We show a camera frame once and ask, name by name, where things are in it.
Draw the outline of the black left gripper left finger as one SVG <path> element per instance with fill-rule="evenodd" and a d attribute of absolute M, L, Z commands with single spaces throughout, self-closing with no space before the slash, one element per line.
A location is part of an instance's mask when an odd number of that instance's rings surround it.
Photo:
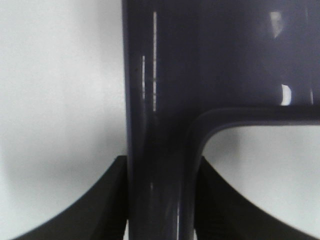
<path fill-rule="evenodd" d="M 18 240 L 122 240 L 128 220 L 127 156 L 119 155 L 75 203 Z"/>

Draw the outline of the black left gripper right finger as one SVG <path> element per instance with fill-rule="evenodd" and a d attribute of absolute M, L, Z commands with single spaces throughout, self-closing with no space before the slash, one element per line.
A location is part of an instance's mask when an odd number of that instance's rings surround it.
<path fill-rule="evenodd" d="M 204 157 L 197 174 L 194 228 L 199 240 L 313 239 L 243 197 Z"/>

